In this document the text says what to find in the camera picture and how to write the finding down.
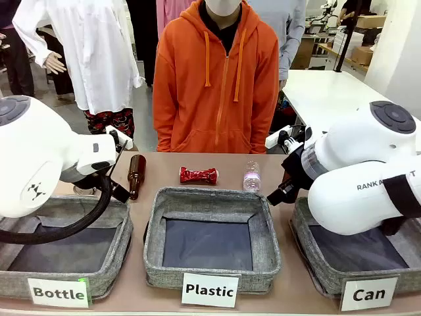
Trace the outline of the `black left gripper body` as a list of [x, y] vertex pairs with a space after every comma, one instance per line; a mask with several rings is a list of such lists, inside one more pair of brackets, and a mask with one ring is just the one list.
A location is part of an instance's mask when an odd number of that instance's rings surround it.
[[130, 198], [130, 193], [123, 186], [111, 180], [112, 197], [121, 203], [127, 203]]

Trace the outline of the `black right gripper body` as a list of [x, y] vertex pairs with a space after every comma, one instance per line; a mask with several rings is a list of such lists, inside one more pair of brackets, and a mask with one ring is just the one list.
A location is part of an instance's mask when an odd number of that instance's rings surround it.
[[287, 198], [296, 198], [299, 190], [309, 190], [313, 183], [313, 179], [307, 175], [301, 162], [303, 151], [304, 145], [300, 145], [282, 163], [284, 178], [281, 189]]

